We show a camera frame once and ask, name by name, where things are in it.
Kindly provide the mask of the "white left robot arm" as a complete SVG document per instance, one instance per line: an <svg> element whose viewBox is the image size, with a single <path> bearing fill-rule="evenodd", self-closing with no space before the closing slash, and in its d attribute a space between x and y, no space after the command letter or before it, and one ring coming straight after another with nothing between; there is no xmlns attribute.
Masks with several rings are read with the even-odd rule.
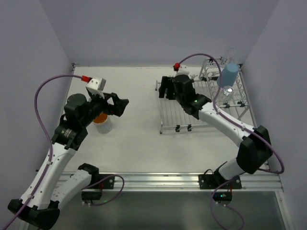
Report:
<svg viewBox="0 0 307 230"><path fill-rule="evenodd" d="M129 103L115 93L90 97L89 101L80 93L68 97L51 148L35 179L21 198L9 202L8 210L41 230L55 225L61 209L79 191L107 188L108 181L116 177L115 174L101 176L97 167L84 163L64 184L57 186L66 165L86 138L87 127L102 113L121 116Z"/></svg>

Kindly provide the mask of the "light blue plastic cup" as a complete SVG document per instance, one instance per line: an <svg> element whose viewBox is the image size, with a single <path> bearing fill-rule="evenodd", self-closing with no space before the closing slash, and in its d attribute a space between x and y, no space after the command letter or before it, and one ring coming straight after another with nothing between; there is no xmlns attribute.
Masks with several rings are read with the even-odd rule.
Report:
<svg viewBox="0 0 307 230"><path fill-rule="evenodd" d="M217 79L217 85L221 88L225 86L232 87L236 81L239 72L239 66L234 63L227 64L222 70L222 76Z"/></svg>

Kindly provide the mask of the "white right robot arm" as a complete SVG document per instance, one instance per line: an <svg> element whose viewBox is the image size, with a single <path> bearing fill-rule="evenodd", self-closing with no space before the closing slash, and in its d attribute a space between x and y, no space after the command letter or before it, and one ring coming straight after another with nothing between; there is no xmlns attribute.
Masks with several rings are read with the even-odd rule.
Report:
<svg viewBox="0 0 307 230"><path fill-rule="evenodd" d="M237 156L219 166L214 175L219 180L231 180L243 173L253 174L273 154L268 130L240 122L219 108L213 101L196 93L194 81L188 75L163 76L159 98L176 100L186 114L218 129L238 147Z"/></svg>

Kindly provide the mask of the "white floral ceramic mug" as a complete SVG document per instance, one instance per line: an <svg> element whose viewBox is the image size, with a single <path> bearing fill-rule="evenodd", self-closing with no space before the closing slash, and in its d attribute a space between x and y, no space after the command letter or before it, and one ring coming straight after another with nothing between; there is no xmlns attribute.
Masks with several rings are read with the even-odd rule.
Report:
<svg viewBox="0 0 307 230"><path fill-rule="evenodd" d="M94 121L93 124L96 128L96 130L100 133L100 134L107 134L109 133L112 128L112 122L109 118L109 116L107 114L100 114Z"/></svg>

